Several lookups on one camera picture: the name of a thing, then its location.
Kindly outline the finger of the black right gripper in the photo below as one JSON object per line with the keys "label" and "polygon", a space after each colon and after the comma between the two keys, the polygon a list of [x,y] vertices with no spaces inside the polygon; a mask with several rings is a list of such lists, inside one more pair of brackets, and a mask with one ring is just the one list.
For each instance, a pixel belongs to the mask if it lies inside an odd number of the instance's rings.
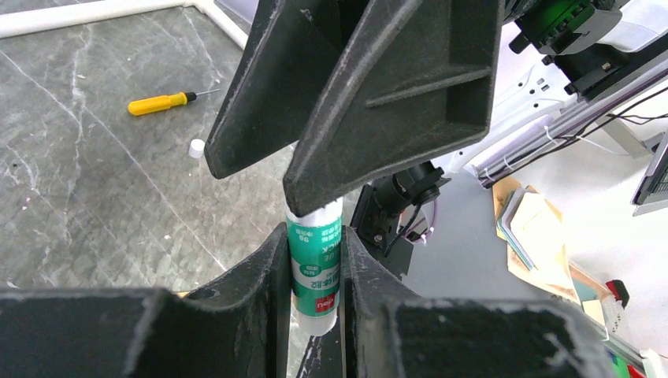
{"label": "finger of the black right gripper", "polygon": [[222,180],[297,141],[367,1],[260,1],[206,140]]}
{"label": "finger of the black right gripper", "polygon": [[289,209],[481,141],[503,21],[501,1],[369,2],[284,175]]}

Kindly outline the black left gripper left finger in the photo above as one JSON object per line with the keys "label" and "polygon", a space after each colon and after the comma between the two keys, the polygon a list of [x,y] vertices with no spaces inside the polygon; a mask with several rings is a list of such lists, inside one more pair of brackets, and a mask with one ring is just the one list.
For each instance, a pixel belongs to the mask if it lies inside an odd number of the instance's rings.
{"label": "black left gripper left finger", "polygon": [[4,377],[283,377],[290,269],[278,224],[184,297],[161,288],[4,289]]}

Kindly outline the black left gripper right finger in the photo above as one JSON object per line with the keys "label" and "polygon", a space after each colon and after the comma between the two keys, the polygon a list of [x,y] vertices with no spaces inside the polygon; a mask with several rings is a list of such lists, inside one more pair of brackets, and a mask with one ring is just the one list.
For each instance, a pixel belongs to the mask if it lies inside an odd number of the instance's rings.
{"label": "black left gripper right finger", "polygon": [[612,377],[588,318],[555,300],[423,298],[342,232],[345,377]]}

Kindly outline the green white glue stick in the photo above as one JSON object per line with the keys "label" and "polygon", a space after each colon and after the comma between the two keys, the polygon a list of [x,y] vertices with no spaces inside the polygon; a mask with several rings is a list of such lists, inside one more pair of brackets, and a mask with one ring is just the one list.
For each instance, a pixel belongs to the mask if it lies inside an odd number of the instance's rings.
{"label": "green white glue stick", "polygon": [[286,212],[292,303],[311,336],[327,334],[338,317],[342,214],[342,198],[304,217]]}

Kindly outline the white glue stick cap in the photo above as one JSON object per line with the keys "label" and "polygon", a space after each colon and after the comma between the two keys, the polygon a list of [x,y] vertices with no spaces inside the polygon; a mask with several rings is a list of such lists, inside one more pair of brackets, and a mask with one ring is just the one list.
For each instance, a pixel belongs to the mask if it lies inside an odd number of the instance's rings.
{"label": "white glue stick cap", "polygon": [[204,155],[205,145],[206,143],[203,140],[193,139],[189,143],[188,155],[194,159],[201,158]]}

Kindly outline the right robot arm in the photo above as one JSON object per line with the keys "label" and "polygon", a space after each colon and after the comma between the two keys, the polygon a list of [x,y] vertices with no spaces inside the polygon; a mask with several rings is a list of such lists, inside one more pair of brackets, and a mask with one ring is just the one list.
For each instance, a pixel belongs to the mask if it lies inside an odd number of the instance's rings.
{"label": "right robot arm", "polygon": [[204,154],[224,179],[295,144],[283,185],[303,216],[666,55],[664,1],[261,1]]}

